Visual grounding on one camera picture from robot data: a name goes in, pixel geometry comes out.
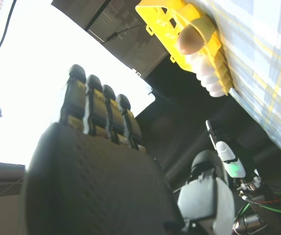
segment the plaid tablecloth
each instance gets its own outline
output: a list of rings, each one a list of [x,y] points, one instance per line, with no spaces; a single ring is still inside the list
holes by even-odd
[[[281,0],[186,0],[217,24],[230,95],[281,149]]]

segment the egg holder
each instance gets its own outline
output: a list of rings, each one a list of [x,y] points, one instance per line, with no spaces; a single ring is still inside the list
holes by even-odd
[[[136,6],[137,13],[146,22],[148,33],[161,41],[170,53],[171,61],[186,71],[195,72],[194,66],[186,61],[176,42],[181,31],[188,25],[193,26],[201,35],[204,46],[197,51],[207,55],[225,95],[233,87],[227,61],[223,55],[218,32],[212,20],[192,4],[182,0],[142,0]]]

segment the bright white light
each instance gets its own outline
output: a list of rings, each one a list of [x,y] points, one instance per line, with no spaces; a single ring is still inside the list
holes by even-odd
[[[11,2],[0,12],[0,39]],[[30,161],[73,64],[126,95],[135,115],[154,101],[144,80],[50,3],[17,1],[0,49],[0,162]]]

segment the yellow plastic tray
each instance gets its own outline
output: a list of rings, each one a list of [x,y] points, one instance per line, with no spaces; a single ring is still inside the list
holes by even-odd
[[[192,25],[204,40],[204,47],[198,53],[209,56],[223,90],[228,94],[233,87],[232,79],[225,57],[219,50],[221,42],[216,27],[207,15],[182,0],[142,0],[136,6],[136,11],[146,22],[148,33],[151,36],[155,34],[168,50],[171,61],[190,72],[194,72],[194,68],[177,50],[176,41],[179,33],[189,24]]]

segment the black pole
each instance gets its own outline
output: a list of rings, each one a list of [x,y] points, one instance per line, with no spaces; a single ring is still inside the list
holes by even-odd
[[[93,23],[96,21],[96,19],[101,15],[102,11],[109,5],[111,0],[105,0],[105,2],[102,4],[102,6],[99,8],[99,10],[96,12],[96,14],[92,17],[90,22],[85,27],[85,31],[88,32],[90,27],[93,25]]]

